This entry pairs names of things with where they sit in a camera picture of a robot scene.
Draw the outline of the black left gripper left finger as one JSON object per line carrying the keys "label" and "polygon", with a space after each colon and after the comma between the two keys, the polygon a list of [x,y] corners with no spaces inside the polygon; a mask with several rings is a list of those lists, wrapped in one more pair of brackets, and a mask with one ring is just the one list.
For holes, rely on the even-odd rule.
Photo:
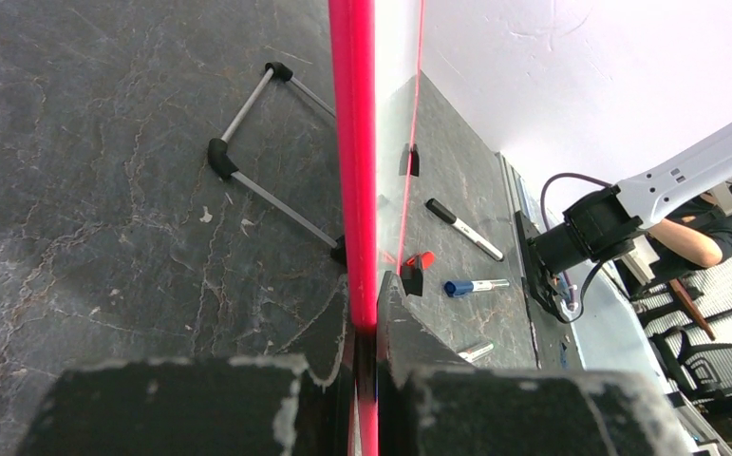
{"label": "black left gripper left finger", "polygon": [[351,455],[353,329],[340,278],[274,354],[110,359],[66,370],[20,455]]}

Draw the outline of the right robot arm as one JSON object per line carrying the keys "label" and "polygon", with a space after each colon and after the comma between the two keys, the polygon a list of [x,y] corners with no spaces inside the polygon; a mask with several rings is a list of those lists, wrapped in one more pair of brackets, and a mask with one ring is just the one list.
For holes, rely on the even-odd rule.
{"label": "right robot arm", "polygon": [[613,260],[641,232],[730,178],[732,122],[648,171],[585,195],[546,232],[521,237],[526,275],[550,277],[586,260]]}

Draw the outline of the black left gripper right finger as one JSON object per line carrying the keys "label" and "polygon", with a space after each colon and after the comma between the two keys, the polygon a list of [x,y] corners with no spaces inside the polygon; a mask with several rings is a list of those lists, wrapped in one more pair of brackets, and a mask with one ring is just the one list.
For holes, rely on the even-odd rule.
{"label": "black left gripper right finger", "polygon": [[382,455],[686,455],[666,396],[619,371],[480,369],[406,307],[383,274],[376,335]]}

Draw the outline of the pink framed whiteboard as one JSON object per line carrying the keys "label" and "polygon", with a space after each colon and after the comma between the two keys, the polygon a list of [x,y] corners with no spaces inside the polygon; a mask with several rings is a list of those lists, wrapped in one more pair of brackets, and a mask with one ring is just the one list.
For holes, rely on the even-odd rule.
{"label": "pink framed whiteboard", "polygon": [[328,4],[356,416],[365,455],[380,454],[377,333],[384,278],[398,276],[417,162],[423,1]]}

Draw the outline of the red marker cap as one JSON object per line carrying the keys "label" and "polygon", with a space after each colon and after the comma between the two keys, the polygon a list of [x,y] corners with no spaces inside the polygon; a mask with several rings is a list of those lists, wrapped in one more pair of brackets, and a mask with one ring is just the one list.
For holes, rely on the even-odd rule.
{"label": "red marker cap", "polygon": [[435,262],[435,259],[436,259],[436,256],[433,252],[426,251],[426,252],[411,256],[404,263],[404,266],[410,267],[410,268],[426,270],[432,266],[432,264]]}

